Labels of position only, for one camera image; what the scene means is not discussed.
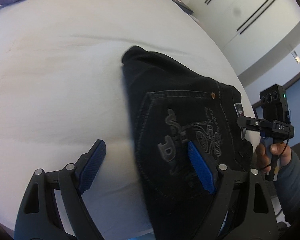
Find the right hand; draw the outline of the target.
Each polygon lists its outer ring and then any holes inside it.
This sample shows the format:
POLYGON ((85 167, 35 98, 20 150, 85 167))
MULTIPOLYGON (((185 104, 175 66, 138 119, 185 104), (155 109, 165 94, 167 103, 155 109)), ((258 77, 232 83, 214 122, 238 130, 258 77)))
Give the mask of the right hand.
POLYGON ((268 173, 271 170, 270 163, 275 156, 280 157, 280 166, 288 165, 292 158, 290 147, 286 143, 272 144, 269 147, 262 143, 256 147, 257 167, 263 173, 268 173))

